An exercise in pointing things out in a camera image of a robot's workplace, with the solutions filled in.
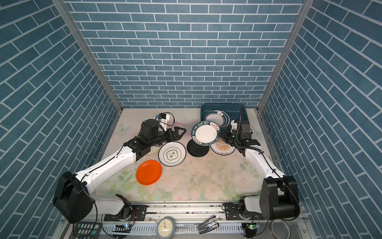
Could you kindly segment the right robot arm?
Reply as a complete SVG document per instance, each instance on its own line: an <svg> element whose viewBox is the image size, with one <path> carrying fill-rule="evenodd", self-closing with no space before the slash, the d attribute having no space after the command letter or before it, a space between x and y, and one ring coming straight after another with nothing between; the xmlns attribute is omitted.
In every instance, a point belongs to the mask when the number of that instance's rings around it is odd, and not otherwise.
<svg viewBox="0 0 382 239"><path fill-rule="evenodd" d="M219 134L222 140L235 147L263 178L259 196L243 196L239 200L239 213L262 214L266 220L292 221L300 215L297 181L286 176L269 160L260 143L251 138L247 121L232 120L231 126Z"/></svg>

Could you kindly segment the green rim lettered plate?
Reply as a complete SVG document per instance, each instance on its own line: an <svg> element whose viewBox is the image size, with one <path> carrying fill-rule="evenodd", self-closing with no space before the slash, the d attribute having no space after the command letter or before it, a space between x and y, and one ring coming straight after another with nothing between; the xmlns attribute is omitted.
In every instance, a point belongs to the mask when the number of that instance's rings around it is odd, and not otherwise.
<svg viewBox="0 0 382 239"><path fill-rule="evenodd" d="M191 138L198 145L210 146L220 139L220 132L220 127L216 123L203 120L194 125Z"/></svg>

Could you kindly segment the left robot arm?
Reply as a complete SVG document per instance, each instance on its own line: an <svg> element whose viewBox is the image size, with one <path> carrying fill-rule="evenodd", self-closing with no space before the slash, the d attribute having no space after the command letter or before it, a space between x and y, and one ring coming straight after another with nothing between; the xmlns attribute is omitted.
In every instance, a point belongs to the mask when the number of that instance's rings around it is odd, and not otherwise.
<svg viewBox="0 0 382 239"><path fill-rule="evenodd" d="M176 126L165 129L164 125L164 122L147 119L142 122L137 136L105 160L77 173L68 171L62 174L58 179L53 205L71 224L80 222L88 215L100 214L114 215L120 221L129 220L132 207L123 195L98 199L91 193L116 172L149 153L151 147L178 141L186 133L185 128Z"/></svg>

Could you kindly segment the white plate flower outline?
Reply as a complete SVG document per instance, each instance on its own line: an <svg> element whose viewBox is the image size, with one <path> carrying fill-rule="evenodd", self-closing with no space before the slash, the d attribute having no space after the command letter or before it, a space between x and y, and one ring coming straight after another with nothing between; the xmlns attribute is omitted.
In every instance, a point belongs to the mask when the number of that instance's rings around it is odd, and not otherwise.
<svg viewBox="0 0 382 239"><path fill-rule="evenodd" d="M179 142L168 142L160 148L158 157L163 165L174 167L185 160L186 148Z"/></svg>

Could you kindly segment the orange sunburst plate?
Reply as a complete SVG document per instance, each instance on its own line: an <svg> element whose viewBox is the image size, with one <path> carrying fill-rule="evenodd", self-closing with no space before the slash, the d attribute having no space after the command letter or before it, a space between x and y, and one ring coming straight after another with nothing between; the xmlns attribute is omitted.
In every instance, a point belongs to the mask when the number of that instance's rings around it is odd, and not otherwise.
<svg viewBox="0 0 382 239"><path fill-rule="evenodd" d="M221 138L212 144L211 149L213 150L214 153L221 155L221 156L228 156L232 153L235 152L236 148L231 146L230 144L226 143L224 140Z"/></svg>

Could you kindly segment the black plate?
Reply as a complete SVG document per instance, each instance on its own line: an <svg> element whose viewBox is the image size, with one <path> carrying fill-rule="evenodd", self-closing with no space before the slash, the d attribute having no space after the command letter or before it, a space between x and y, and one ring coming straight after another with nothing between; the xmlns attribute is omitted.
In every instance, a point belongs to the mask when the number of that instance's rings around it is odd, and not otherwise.
<svg viewBox="0 0 382 239"><path fill-rule="evenodd" d="M209 146L202 146L195 143L192 139L187 144L187 151L193 157L204 157L210 150Z"/></svg>

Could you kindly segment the green red rim plate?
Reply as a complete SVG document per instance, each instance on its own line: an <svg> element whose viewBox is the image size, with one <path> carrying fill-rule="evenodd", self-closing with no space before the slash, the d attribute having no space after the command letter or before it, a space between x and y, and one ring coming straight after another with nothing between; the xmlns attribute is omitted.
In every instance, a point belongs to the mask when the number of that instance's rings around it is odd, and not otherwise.
<svg viewBox="0 0 382 239"><path fill-rule="evenodd" d="M203 120L212 121L219 125L220 128L224 128L229 125L230 116L224 111L212 110L205 113Z"/></svg>

